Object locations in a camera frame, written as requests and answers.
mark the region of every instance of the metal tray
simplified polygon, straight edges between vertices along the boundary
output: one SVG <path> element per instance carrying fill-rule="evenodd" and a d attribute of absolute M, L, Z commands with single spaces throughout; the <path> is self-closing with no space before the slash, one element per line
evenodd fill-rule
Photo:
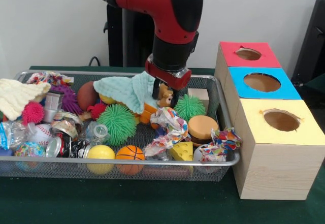
<path fill-rule="evenodd" d="M 19 73 L 15 79 L 26 82 L 31 74 L 41 72 L 28 70 Z M 75 78 L 72 89 L 78 89 L 87 81 L 96 81 L 109 76 L 132 77 L 135 73 L 107 72 L 71 72 L 56 71 Z M 213 76 L 192 75 L 180 96 L 187 93 L 188 88 L 206 88 L 210 102 L 207 115 L 218 120 L 220 128 L 230 127 L 228 109 L 225 103 L 220 82 Z M 123 144 L 137 145 L 143 148 L 154 138 L 154 130 L 149 125 L 139 124 L 135 137 Z M 117 152 L 119 147 L 112 147 Z M 99 178 L 99 179 L 150 179 L 150 180 L 187 180 L 187 181 L 220 181 L 230 166 L 240 159 L 237 150 L 229 152 L 226 162 L 184 162 L 184 161 L 133 161 L 115 159 L 83 159 L 83 158 L 45 158 L 0 156 L 0 176 L 8 177 L 44 177 L 44 178 Z M 87 168 L 87 164 L 111 164 L 113 169 L 105 175 L 95 175 Z M 33 170 L 21 170 L 22 164 L 30 164 Z M 115 165 L 143 165 L 143 169 L 135 176 L 121 174 Z"/>

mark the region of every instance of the blue box lid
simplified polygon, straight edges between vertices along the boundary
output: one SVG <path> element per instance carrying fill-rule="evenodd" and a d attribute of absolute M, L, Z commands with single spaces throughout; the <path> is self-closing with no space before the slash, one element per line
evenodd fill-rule
<path fill-rule="evenodd" d="M 237 93 L 247 99 L 301 100 L 282 68 L 229 68 Z"/>

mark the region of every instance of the green table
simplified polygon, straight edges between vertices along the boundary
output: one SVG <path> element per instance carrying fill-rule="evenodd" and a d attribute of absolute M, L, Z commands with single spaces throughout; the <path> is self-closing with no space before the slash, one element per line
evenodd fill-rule
<path fill-rule="evenodd" d="M 214 72 L 194 69 L 193 73 Z M 3 177 L 0 188 L 0 223 L 325 223 L 324 167 L 306 201 L 240 200 L 231 169 L 219 183 Z"/>

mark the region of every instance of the cardboard box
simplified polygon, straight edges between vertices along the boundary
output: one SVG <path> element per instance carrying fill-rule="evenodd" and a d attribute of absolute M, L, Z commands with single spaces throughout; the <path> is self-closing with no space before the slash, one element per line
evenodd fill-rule
<path fill-rule="evenodd" d="M 240 198 L 304 200 L 325 156 L 325 135 L 303 100 L 240 99 L 234 166 Z"/>
<path fill-rule="evenodd" d="M 281 65 L 267 43 L 220 42 L 214 76 L 220 80 L 222 89 L 228 67 L 280 68 Z"/>
<path fill-rule="evenodd" d="M 282 68 L 229 68 L 223 92 L 233 125 L 239 98 L 301 100 Z"/>

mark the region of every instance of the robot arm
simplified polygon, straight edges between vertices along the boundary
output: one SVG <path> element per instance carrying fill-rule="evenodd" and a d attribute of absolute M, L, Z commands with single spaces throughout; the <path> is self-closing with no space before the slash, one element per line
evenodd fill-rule
<path fill-rule="evenodd" d="M 105 0 L 109 5 L 149 14 L 155 24 L 147 72 L 175 90 L 186 86 L 186 69 L 198 38 L 203 0 Z"/>

